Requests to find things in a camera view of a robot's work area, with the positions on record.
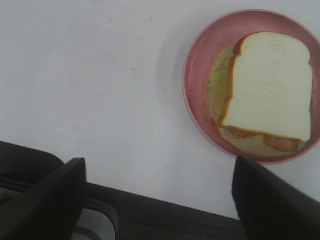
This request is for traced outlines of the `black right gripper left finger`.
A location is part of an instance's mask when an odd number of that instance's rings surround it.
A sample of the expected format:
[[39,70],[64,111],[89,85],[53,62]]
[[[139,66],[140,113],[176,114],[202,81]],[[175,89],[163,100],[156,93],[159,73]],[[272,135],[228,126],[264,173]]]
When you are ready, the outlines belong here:
[[73,158],[0,206],[2,240],[68,240],[85,201],[86,164]]

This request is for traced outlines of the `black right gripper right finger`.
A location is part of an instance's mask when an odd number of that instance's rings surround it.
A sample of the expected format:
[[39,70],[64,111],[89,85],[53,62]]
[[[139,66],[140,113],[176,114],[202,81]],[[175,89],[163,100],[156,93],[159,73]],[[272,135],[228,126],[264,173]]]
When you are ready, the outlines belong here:
[[254,159],[236,158],[231,194],[250,240],[320,238],[320,203]]

